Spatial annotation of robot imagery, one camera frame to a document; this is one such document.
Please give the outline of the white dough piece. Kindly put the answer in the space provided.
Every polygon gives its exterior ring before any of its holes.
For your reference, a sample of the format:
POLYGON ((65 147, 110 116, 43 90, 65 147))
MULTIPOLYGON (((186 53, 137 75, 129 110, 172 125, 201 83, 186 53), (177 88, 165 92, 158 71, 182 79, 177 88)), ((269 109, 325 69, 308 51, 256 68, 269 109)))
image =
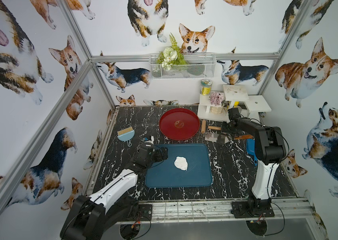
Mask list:
POLYGON ((174 165, 176 168, 182 170, 182 171, 187 171, 188 170, 188 162, 185 157, 176 157, 174 161, 174 165))

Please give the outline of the wooden dough roller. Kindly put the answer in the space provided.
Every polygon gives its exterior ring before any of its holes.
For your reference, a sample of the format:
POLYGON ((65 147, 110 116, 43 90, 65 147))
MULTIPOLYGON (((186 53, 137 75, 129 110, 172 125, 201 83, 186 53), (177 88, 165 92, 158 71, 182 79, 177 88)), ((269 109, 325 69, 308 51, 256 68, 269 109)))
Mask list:
POLYGON ((221 127, 216 127, 216 126, 207 126, 207 121, 202 120, 202 125, 201 125, 201 133, 204 134, 208 130, 216 130, 220 131, 222 128, 221 127))

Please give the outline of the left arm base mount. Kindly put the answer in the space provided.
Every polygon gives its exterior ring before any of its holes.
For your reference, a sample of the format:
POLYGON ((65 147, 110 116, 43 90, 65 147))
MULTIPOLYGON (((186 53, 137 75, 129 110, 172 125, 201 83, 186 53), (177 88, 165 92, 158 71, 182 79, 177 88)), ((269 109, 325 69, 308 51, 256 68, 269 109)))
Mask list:
POLYGON ((142 217, 152 219, 153 205, 151 204, 114 204, 108 211, 112 220, 116 222, 131 222, 140 220, 142 217))

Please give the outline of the blue rectangular tray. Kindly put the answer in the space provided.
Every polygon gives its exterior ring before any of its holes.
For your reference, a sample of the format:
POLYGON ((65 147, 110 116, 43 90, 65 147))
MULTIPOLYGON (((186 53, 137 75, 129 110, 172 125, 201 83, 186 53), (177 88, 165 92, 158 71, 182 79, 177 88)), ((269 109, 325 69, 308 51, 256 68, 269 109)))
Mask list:
POLYGON ((158 145, 168 158, 153 164, 146 174, 148 188, 207 187, 213 183, 208 147, 204 144, 158 145))

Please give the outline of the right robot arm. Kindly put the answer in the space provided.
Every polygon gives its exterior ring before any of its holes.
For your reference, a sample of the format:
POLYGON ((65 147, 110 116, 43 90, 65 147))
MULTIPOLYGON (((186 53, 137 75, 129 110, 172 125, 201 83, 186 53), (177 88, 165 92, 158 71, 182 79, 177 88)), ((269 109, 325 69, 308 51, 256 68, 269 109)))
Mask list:
POLYGON ((268 207, 271 203, 272 183, 277 168, 286 158, 285 140, 279 127, 268 127, 256 120, 243 117, 239 110, 228 110, 229 121, 222 125, 222 132, 236 135, 241 132, 254 137, 254 155, 257 157, 257 173, 248 198, 254 208, 268 207))

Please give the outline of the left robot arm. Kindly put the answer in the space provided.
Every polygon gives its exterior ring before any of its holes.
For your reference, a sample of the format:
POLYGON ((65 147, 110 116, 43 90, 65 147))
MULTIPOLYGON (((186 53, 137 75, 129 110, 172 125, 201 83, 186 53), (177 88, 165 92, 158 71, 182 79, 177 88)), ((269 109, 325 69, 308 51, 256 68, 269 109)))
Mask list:
POLYGON ((62 240, 99 240, 103 233, 129 215, 137 216, 138 201, 124 194, 133 188, 139 174, 145 174, 154 163, 168 159, 168 148, 143 143, 125 169, 108 185, 90 196, 74 201, 60 232, 62 240))

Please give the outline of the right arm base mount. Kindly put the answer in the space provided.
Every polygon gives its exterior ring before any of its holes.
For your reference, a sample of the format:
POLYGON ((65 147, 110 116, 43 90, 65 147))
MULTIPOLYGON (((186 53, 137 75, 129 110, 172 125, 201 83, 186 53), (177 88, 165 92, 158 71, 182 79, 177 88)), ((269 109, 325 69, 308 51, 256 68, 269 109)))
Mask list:
POLYGON ((269 200, 260 200, 259 203, 249 203, 248 201, 232 202, 231 213, 236 219, 275 217, 273 208, 271 207, 271 201, 269 200))

